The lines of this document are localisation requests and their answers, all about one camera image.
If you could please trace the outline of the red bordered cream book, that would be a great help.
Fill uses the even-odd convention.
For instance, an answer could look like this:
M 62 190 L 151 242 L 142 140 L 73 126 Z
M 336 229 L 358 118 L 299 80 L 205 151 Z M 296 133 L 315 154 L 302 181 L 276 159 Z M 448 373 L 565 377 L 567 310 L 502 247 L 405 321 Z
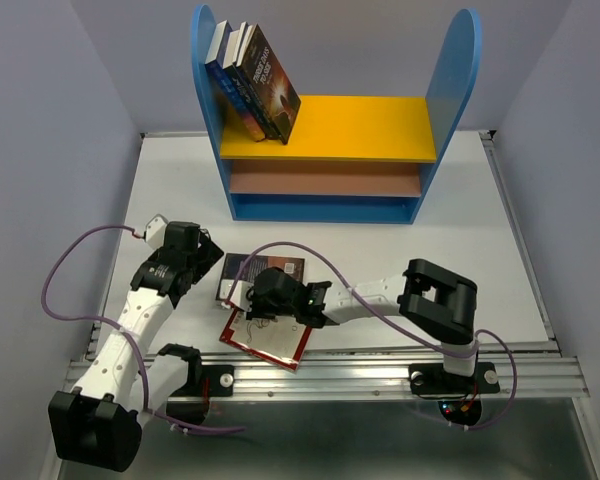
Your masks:
M 219 341 L 257 359 L 290 372 L 296 372 L 304 355 L 312 328 L 297 323 L 293 317 L 248 320 L 234 310 Z

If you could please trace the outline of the Three Days To See book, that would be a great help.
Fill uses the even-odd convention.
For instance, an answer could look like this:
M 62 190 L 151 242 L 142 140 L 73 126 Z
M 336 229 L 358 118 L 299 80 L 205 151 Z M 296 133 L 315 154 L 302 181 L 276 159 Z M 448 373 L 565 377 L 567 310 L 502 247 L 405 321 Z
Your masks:
M 246 74 L 270 116 L 283 145 L 291 137 L 301 100 L 261 27 L 252 25 L 244 58 L 238 67 Z

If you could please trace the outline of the blue Jane Eyre book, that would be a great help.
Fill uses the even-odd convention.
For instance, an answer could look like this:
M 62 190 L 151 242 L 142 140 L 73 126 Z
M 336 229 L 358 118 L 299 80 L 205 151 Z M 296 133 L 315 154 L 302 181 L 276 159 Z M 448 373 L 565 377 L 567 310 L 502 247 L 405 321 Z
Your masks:
M 229 81 L 223 72 L 223 61 L 228 45 L 229 34 L 232 31 L 234 31 L 234 29 L 227 20 L 221 21 L 216 25 L 206 55 L 205 68 L 233 107 L 228 93 Z

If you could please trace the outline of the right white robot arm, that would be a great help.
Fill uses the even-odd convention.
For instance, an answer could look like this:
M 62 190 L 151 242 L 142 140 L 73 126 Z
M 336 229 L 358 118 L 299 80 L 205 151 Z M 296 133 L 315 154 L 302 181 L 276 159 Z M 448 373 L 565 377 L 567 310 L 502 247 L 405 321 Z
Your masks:
M 303 284 L 271 267 L 243 284 L 239 307 L 249 319 L 286 316 L 315 329 L 402 316 L 440 342 L 441 381 L 462 390 L 476 378 L 477 293 L 472 280 L 424 259 L 411 260 L 401 275 L 356 286 Z

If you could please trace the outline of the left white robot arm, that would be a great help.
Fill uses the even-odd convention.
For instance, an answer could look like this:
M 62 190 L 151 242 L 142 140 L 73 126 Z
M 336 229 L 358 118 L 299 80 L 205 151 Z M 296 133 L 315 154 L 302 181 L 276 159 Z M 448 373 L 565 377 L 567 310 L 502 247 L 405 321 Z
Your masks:
M 200 352 L 167 344 L 152 367 L 144 358 L 180 300 L 222 258 L 209 233 L 192 222 L 157 215 L 140 236 L 151 255 L 132 277 L 119 318 L 87 371 L 48 405 L 59 458 L 122 472 L 139 450 L 144 425 L 167 398 L 195 392 Z

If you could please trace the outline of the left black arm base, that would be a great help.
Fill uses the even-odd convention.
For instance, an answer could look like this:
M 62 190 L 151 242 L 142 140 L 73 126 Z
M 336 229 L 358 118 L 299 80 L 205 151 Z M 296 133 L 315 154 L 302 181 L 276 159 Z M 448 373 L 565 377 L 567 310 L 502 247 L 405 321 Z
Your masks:
M 166 405 L 168 416 L 200 426 L 210 415 L 212 398 L 233 395 L 233 365 L 206 364 L 198 349 L 179 344 L 165 345 L 158 355 L 179 358 L 187 364 L 186 382 L 173 392 Z

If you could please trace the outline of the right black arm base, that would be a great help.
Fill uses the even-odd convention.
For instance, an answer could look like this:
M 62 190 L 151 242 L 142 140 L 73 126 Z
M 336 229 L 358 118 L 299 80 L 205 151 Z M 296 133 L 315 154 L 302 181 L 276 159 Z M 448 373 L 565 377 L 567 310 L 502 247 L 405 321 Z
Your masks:
M 498 375 L 491 362 L 479 362 L 474 374 L 469 377 L 447 373 L 442 363 L 412 364 L 408 372 L 413 395 L 436 401 L 444 420 L 467 429 L 476 427 L 481 419 L 481 396 L 501 392 Z

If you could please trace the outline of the blue and yellow bookshelf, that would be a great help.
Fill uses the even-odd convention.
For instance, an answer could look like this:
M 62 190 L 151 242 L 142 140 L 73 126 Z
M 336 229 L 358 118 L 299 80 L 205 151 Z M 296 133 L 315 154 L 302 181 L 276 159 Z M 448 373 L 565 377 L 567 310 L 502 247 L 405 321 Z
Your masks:
M 254 141 L 206 71 L 217 22 L 190 27 L 199 106 L 231 216 L 239 221 L 412 223 L 472 94 L 482 25 L 460 10 L 422 97 L 299 95 L 289 142 Z

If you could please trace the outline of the aluminium mounting rail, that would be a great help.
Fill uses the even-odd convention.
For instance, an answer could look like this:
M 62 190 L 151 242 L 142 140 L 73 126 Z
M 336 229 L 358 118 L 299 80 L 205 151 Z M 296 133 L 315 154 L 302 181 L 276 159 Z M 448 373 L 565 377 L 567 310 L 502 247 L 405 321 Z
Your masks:
M 405 401 L 408 367 L 434 363 L 424 350 L 380 353 L 308 353 L 295 372 L 244 353 L 206 354 L 205 365 L 234 367 L 228 402 Z M 517 399 L 587 398 L 580 364 L 557 353 L 516 353 Z

